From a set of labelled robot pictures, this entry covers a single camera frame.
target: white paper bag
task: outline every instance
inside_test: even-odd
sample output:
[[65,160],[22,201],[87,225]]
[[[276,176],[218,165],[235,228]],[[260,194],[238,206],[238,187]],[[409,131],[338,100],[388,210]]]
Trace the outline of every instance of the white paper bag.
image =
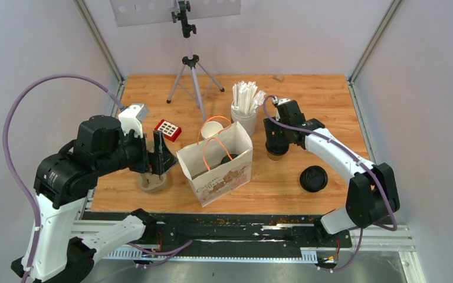
[[[213,139],[215,137],[223,143],[230,154],[238,156],[225,164],[220,164],[227,153],[221,144]],[[203,207],[248,183],[251,180],[252,168],[252,141],[238,122],[208,140],[186,146],[176,154],[183,174]]]

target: printed bag logo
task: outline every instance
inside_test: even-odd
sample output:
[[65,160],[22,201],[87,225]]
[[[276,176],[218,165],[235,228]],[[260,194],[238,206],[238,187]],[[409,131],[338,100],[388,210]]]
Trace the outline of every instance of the printed bag logo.
[[231,169],[223,178],[214,178],[205,186],[197,188],[199,201],[202,203],[215,199],[246,183],[250,168],[251,163],[244,163]]

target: wooden tabletop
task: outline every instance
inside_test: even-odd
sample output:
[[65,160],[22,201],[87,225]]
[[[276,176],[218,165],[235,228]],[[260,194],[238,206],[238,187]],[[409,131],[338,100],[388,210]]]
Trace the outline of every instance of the wooden tabletop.
[[[180,126],[182,134],[167,146],[172,152],[192,144],[202,125],[200,110],[193,99],[181,88],[176,90],[172,103],[166,99],[173,86],[175,75],[131,75],[123,94],[123,104],[145,103],[150,114],[143,122],[145,133],[165,119]],[[271,75],[217,75],[226,91],[221,93],[213,84],[204,101],[206,116],[230,117],[232,86],[239,81],[256,81],[259,90],[279,97],[298,101],[306,119],[317,118],[349,148],[368,158],[360,126],[342,75],[287,75],[283,83]],[[190,76],[180,82],[192,90]],[[201,93],[204,94],[209,78],[199,76]],[[270,106],[270,113],[275,108]],[[251,181],[228,195],[202,207],[194,195],[179,165],[168,172],[172,184],[156,193],[145,193],[136,182],[136,173],[122,170],[101,177],[94,195],[92,211],[133,211],[143,208],[148,212],[195,213],[288,213],[321,214],[344,205],[348,184],[317,156],[291,145],[289,152],[279,162],[272,162],[265,149],[263,127],[264,113],[257,117]],[[301,172],[311,166],[323,167],[329,177],[327,186],[308,193],[299,184]]]

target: gray wall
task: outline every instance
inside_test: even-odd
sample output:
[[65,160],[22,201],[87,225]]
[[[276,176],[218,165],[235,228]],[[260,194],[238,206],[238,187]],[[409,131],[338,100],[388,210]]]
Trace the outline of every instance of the gray wall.
[[453,282],[453,1],[405,0],[357,87],[427,282]]
[[[350,74],[391,2],[241,1],[241,15],[190,21],[194,52],[210,72]],[[124,75],[177,72],[188,53],[179,23],[118,28],[109,0],[86,2]]]
[[[2,153],[2,126],[17,95],[33,81],[77,73],[115,90],[111,75],[72,1],[0,0],[0,282],[17,282],[9,266],[24,255],[32,210],[9,174]],[[11,124],[11,156],[32,188],[39,162],[75,138],[79,122],[106,112],[106,95],[88,83],[52,81],[18,107]]]

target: paper cup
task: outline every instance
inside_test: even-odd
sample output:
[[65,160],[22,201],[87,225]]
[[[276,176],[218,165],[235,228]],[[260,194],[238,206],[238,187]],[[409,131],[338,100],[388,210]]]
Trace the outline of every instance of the paper cup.
[[203,139],[208,139],[215,134],[217,134],[219,131],[223,130],[223,126],[216,122],[216,121],[209,121],[204,124],[201,130],[201,136]]

